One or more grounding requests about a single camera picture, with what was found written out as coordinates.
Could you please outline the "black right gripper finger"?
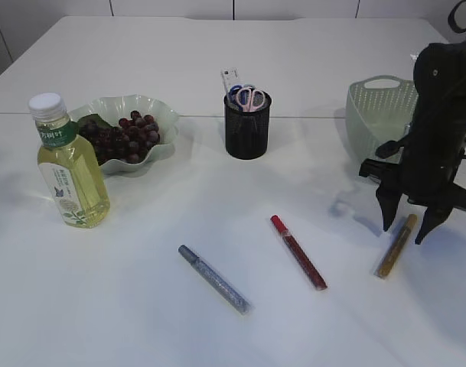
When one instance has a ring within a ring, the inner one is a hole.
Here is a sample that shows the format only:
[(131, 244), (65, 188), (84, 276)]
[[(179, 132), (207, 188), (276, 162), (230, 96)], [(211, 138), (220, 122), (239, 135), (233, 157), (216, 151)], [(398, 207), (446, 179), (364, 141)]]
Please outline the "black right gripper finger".
[(386, 187), (383, 184), (380, 184), (376, 190), (376, 198), (379, 202), (383, 217), (384, 232), (386, 232), (393, 224), (401, 196), (401, 191)]
[(451, 214), (451, 207), (428, 207), (423, 216), (420, 230), (415, 238), (415, 244), (421, 245), (423, 239), (436, 227), (444, 223)]

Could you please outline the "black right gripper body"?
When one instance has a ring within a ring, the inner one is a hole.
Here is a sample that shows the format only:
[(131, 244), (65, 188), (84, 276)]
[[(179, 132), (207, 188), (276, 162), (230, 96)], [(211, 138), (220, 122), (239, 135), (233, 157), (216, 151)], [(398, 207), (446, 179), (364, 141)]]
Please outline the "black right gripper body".
[(466, 189), (454, 183), (459, 165), (466, 159), (465, 148), (466, 141), (411, 142), (398, 164), (366, 159), (359, 175), (401, 191), (415, 205), (450, 206), (466, 212)]

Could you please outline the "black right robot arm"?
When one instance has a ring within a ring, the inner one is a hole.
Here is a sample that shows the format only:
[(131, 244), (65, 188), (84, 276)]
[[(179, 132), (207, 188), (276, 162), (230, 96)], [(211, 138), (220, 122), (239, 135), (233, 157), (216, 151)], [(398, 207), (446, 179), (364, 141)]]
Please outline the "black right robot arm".
[(431, 43), (413, 70), (418, 99), (409, 132), (376, 150), (360, 165), (361, 177), (375, 177), (383, 228), (396, 217), (399, 201), (424, 206), (416, 244), (444, 223), (453, 209), (466, 212), (466, 189), (454, 180), (466, 160), (466, 40)]

